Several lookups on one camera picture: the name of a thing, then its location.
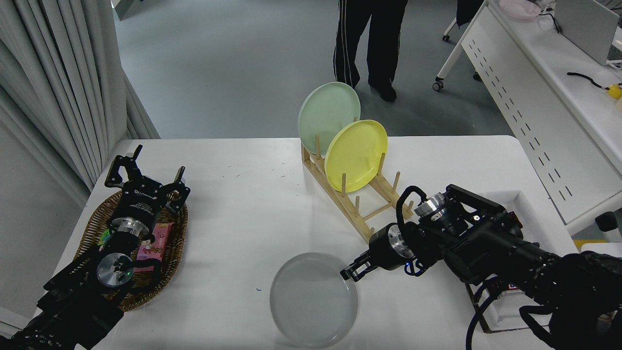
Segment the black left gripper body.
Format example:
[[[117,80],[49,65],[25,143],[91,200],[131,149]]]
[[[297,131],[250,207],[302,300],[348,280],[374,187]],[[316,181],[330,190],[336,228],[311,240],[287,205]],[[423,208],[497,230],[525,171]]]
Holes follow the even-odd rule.
[[[115,209],[116,219],[133,219],[147,228],[153,228],[165,205],[163,185],[148,177],[126,181]]]

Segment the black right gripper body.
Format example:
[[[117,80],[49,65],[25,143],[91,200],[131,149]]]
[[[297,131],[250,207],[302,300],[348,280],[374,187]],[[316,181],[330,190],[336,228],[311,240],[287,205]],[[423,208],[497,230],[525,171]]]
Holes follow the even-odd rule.
[[[407,245],[398,224],[388,224],[374,233],[369,240],[369,253],[373,265],[387,271],[407,263]]]

